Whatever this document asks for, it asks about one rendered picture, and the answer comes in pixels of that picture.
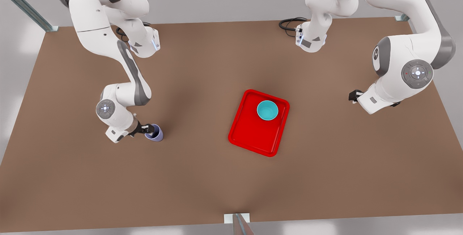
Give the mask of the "teal bowl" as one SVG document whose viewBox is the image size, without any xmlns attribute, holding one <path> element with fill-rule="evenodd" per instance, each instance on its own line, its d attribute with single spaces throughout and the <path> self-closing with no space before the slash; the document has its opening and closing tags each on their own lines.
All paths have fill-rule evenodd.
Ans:
<svg viewBox="0 0 463 235">
<path fill-rule="evenodd" d="M 279 114 L 279 108 L 276 103 L 271 100 L 263 100 L 256 108 L 256 112 L 264 121 L 272 121 Z"/>
</svg>

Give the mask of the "purple cup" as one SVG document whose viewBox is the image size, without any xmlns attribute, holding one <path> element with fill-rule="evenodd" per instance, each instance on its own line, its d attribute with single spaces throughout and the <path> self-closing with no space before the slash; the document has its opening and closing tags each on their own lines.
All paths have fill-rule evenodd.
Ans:
<svg viewBox="0 0 463 235">
<path fill-rule="evenodd" d="M 161 128 L 159 127 L 159 125 L 151 124 L 150 127 L 148 128 L 151 129 L 152 132 L 144 134 L 144 136 L 147 139 L 154 141 L 154 142 L 160 142 L 163 140 L 163 132 Z"/>
</svg>

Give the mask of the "red tray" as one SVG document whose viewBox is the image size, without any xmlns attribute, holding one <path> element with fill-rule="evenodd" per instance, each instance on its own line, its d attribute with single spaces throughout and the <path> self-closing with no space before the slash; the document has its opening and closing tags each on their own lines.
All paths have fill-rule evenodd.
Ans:
<svg viewBox="0 0 463 235">
<path fill-rule="evenodd" d="M 279 108 L 278 116 L 272 121 L 259 118 L 256 108 L 263 100 L 271 100 Z M 288 117 L 288 101 L 253 89 L 244 92 L 237 109 L 228 140 L 231 144 L 257 154 L 272 157 L 279 149 Z"/>
</svg>

